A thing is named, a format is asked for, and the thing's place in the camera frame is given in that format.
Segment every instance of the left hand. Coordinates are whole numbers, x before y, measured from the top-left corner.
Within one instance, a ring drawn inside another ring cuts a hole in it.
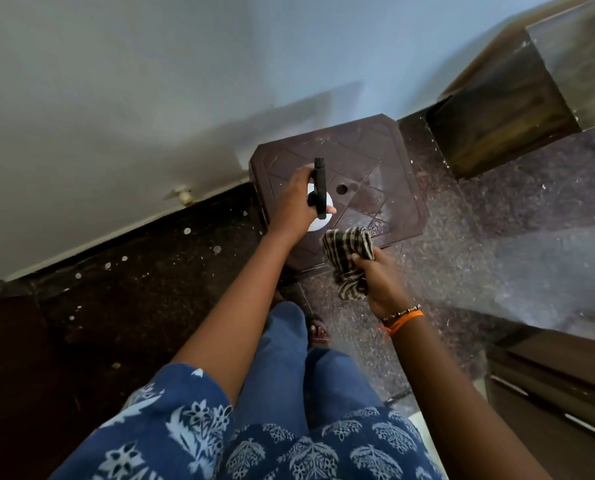
[[[269,234],[285,237],[291,247],[296,245],[306,234],[311,222],[317,218],[316,209],[309,207],[306,202],[308,182],[314,168],[315,165],[311,163],[295,171],[288,186],[277,201],[277,209],[270,222]],[[326,207],[327,214],[335,214],[336,212],[335,207],[330,205]]]

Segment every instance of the bracelet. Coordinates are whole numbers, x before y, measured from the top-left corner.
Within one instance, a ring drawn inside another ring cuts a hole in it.
[[[409,312],[405,315],[402,315],[397,322],[393,323],[393,325],[391,326],[381,326],[381,327],[377,327],[378,330],[386,330],[388,332],[388,336],[392,337],[395,335],[395,332],[397,332],[402,325],[404,325],[406,322],[408,322],[410,319],[415,318],[415,317],[423,317],[424,314],[419,311],[419,310],[413,310],[412,312]]]
[[[407,314],[409,314],[409,313],[411,313],[411,312],[416,312],[416,311],[418,311],[420,308],[421,308],[421,305],[418,303],[417,305],[415,305],[415,306],[412,306],[412,307],[410,307],[410,308],[408,308],[408,309],[406,309],[406,310],[403,310],[403,311],[401,311],[401,312],[399,312],[399,313],[396,313],[396,314],[393,314],[393,315],[389,315],[389,316],[387,316],[386,318],[383,318],[383,319],[382,319],[382,323],[383,323],[384,325],[386,325],[387,323],[390,323],[390,322],[396,322],[396,320],[397,320],[398,318],[400,318],[401,316],[407,315]]]

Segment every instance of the cleaning cloth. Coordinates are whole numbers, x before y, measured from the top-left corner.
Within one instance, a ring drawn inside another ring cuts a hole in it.
[[[374,260],[373,241],[366,227],[328,230],[322,240],[322,249],[326,259],[333,265],[335,283],[342,299],[364,299],[368,293],[368,284],[364,271],[355,266],[352,254],[359,254],[364,259]]]

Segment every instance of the sleeve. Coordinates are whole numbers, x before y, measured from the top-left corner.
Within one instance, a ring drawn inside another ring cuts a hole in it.
[[[231,411],[202,369],[168,364],[50,478],[209,480],[231,434]]]

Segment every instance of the hand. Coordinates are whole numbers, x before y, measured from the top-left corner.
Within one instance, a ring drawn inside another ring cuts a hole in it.
[[[364,270],[368,283],[368,304],[374,315],[383,320],[414,306],[395,261],[383,250],[374,248],[375,261],[353,255],[355,266]]]
[[[308,181],[311,179],[314,165],[304,165],[298,168],[288,186],[277,201],[277,210],[273,216],[269,233],[285,237],[291,247],[306,234],[308,227],[317,218],[317,211],[309,207],[306,199],[308,197]],[[328,205],[327,214],[335,214],[335,207]]]

